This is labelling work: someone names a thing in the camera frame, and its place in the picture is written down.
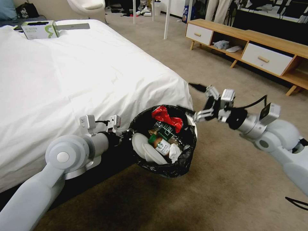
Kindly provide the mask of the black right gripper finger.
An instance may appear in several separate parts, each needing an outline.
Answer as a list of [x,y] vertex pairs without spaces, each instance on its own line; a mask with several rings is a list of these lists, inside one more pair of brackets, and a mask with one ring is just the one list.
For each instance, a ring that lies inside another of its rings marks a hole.
[[218,107],[217,104],[213,104],[210,108],[203,109],[201,111],[193,111],[186,107],[177,105],[177,107],[185,112],[186,115],[193,119],[193,122],[210,121],[218,119]]
[[196,84],[196,83],[189,83],[189,85],[191,87],[195,88],[196,90],[205,93],[207,95],[207,97],[213,97],[214,100],[216,100],[216,101],[220,97],[218,90],[212,85],[204,86],[202,84]]

